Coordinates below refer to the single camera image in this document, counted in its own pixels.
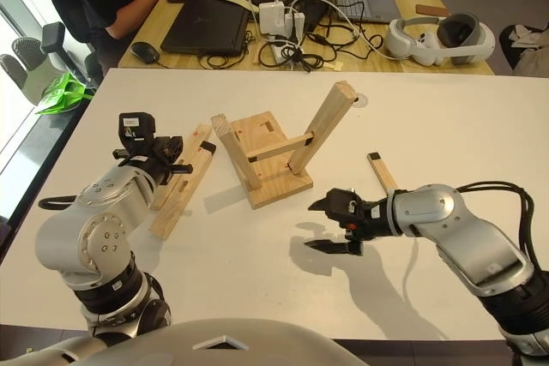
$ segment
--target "wooden leg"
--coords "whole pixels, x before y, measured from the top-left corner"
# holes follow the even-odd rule
[[[190,163],[190,158],[193,156],[203,141],[207,141],[212,133],[212,127],[208,124],[199,124],[198,127],[185,139],[183,144],[183,152],[179,156],[176,164]],[[160,210],[166,203],[168,196],[178,183],[184,179],[182,175],[174,175],[172,180],[166,186],[159,186],[154,195],[154,201],[151,205],[151,210]]]
[[[370,162],[371,168],[376,172],[377,179],[383,186],[385,193],[389,193],[390,190],[398,189],[395,179],[393,179],[389,173],[389,169],[387,169],[387,166],[378,152],[369,153],[368,161]]]
[[[312,133],[306,133],[304,135],[294,137],[293,139],[288,139],[287,141],[284,141],[282,143],[276,143],[271,146],[262,147],[259,150],[253,150],[251,152],[248,152],[246,156],[248,157],[248,161],[250,161],[250,163],[272,158],[277,154],[290,152],[291,150],[295,150],[298,147],[307,146],[311,143],[313,137],[314,135]]]
[[[330,90],[322,106],[305,133],[313,133],[310,145],[296,149],[288,165],[292,173],[299,174],[307,166],[320,146],[334,130],[337,123],[345,116],[357,95],[346,81],[338,81]]]
[[[156,214],[156,218],[149,228],[151,233],[164,240],[170,236],[191,196],[195,193],[198,184],[212,163],[214,149],[215,145],[211,143],[197,148],[195,155],[190,159],[193,172],[189,175],[181,175],[178,188],[173,190],[166,204]]]
[[[238,143],[237,136],[232,131],[225,115],[220,114],[212,117],[212,126],[217,137],[220,138],[223,146],[225,146],[225,149],[229,153],[232,163],[242,171],[250,187],[252,189],[261,188],[261,180],[251,167],[248,157],[244,153],[240,143]]]

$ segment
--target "white tabletop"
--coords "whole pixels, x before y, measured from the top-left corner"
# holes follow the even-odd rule
[[[352,108],[307,167],[314,188],[252,211],[226,151],[214,161],[171,237],[130,237],[138,266],[162,284],[175,322],[211,317],[290,321],[331,338],[499,339],[482,309],[426,240],[385,238],[365,255],[329,256],[303,242],[342,230],[307,207],[333,187],[384,197],[366,154],[378,151],[402,189],[499,179],[536,202],[534,246],[549,267],[549,81],[496,76],[272,73],[115,69],[55,165],[39,198],[76,194],[116,164],[118,114],[147,111],[157,135],[186,136],[224,112],[229,120],[272,111],[301,134],[332,84],[368,97]],[[516,195],[467,195],[475,214],[516,240]],[[85,328],[60,276],[34,256],[53,212],[33,207],[0,266],[0,322]],[[417,246],[417,260],[411,259]],[[411,272],[403,287],[403,278]]]

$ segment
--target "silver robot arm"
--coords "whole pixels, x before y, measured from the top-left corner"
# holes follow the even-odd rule
[[[155,188],[146,172],[113,167],[40,227],[40,263],[60,272],[73,291],[109,284],[131,260],[127,236],[146,218]]]
[[[147,217],[157,187],[173,173],[192,172],[190,165],[173,164],[183,151],[181,136],[154,137],[154,132],[154,118],[147,113],[121,114],[124,149],[113,155],[123,161],[51,216],[36,237],[40,263],[57,270],[75,293],[94,337],[109,333],[130,339],[170,324],[160,284],[137,268],[128,243]]]
[[[353,191],[332,189],[310,210],[323,210],[338,221],[350,241],[309,243],[324,253],[361,255],[362,241],[376,237],[405,235],[433,241],[443,261],[498,322],[524,364],[549,364],[549,273],[536,269],[494,224],[473,215],[456,189],[429,184],[376,202],[363,201]]]

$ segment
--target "white charger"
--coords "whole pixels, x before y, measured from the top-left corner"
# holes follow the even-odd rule
[[[269,2],[259,5],[259,31],[263,34],[286,35],[283,2]]]

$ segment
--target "white vr headset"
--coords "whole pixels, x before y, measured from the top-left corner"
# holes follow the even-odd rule
[[[425,24],[438,25],[437,33],[423,33],[418,39],[404,33],[406,26]],[[389,24],[385,46],[394,57],[412,57],[424,66],[441,65],[446,57],[451,57],[453,64],[465,64],[486,60],[496,47],[496,39],[475,15],[459,13],[447,18],[395,19]]]

